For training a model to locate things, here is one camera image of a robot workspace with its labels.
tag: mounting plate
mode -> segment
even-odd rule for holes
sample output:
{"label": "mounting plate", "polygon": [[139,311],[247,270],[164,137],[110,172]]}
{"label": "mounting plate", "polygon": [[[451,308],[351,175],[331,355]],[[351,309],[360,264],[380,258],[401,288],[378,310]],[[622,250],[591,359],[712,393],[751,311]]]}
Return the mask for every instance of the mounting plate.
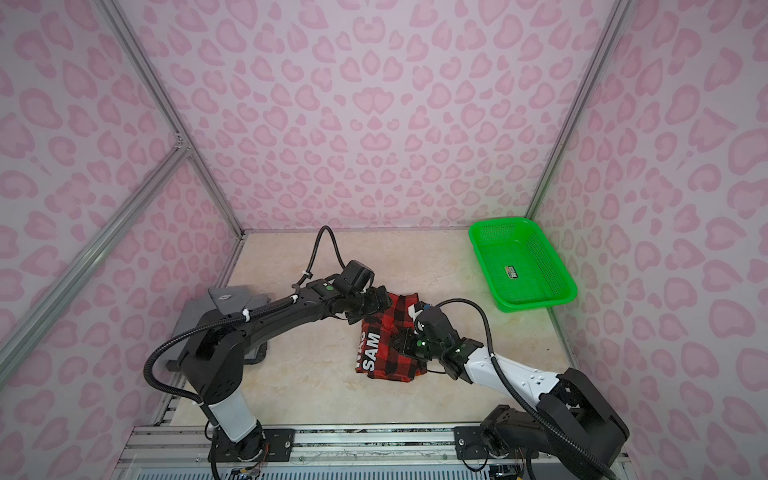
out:
{"label": "mounting plate", "polygon": [[270,451],[266,455],[267,462],[288,462],[293,450],[294,429],[264,429]]}

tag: plaid fabric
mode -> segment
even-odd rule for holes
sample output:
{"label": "plaid fabric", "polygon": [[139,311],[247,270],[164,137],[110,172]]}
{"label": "plaid fabric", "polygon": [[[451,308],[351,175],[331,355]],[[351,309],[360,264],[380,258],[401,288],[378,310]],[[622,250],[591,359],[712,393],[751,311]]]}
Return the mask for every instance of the plaid fabric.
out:
{"label": "plaid fabric", "polygon": [[427,364],[400,355],[389,347],[389,340],[402,329],[413,328],[408,307],[419,301],[419,295],[398,296],[390,293],[389,296],[392,297],[391,307],[384,313],[367,316],[362,320],[355,371],[367,373],[372,379],[410,382],[417,375],[427,373]]}

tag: pink patterned backdrop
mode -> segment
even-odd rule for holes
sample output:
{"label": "pink patterned backdrop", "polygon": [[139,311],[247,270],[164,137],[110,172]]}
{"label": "pink patterned backdrop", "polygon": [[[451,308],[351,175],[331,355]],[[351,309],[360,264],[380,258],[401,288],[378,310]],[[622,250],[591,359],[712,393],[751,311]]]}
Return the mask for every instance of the pink patterned backdrop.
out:
{"label": "pink patterned backdrop", "polygon": [[520,215],[608,0],[122,7],[246,227]]}
{"label": "pink patterned backdrop", "polygon": [[233,246],[184,164],[0,393],[0,477],[96,480],[161,394],[141,375]]}
{"label": "pink patterned backdrop", "polygon": [[170,151],[87,0],[0,5],[0,345]]}
{"label": "pink patterned backdrop", "polygon": [[768,3],[643,1],[538,222],[640,478],[768,478]]}

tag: beige marble floor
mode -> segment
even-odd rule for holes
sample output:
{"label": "beige marble floor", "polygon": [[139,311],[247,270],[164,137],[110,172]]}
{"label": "beige marble floor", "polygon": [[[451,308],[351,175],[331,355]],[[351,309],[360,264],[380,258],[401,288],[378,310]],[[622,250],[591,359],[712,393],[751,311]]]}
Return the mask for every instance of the beige marble floor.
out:
{"label": "beige marble floor", "polygon": [[[291,293],[312,252],[314,233],[254,233],[248,237],[230,285],[248,285],[273,299]],[[455,296],[479,303],[492,325],[498,354],[539,369],[562,372],[565,354],[546,310],[496,309],[466,230],[339,232],[345,261],[359,260],[376,284],[394,293],[418,292],[428,303]],[[315,278],[339,270],[323,238]],[[482,321],[469,306],[444,310],[459,334],[485,343]],[[409,383],[355,373],[359,325],[338,319],[308,323],[270,340],[266,359],[246,366],[243,391],[264,425],[314,423],[470,422],[482,420],[508,397],[482,386],[427,373]],[[437,362],[430,369],[442,370]],[[173,425],[203,425],[205,416],[182,399]]]}

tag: green plastic basket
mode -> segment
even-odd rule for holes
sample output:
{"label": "green plastic basket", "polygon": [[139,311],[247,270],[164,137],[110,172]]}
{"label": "green plastic basket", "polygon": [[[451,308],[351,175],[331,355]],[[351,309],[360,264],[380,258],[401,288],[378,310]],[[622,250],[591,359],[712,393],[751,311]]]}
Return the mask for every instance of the green plastic basket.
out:
{"label": "green plastic basket", "polygon": [[469,227],[480,267],[502,312],[569,303],[576,284],[541,228],[524,217]]}

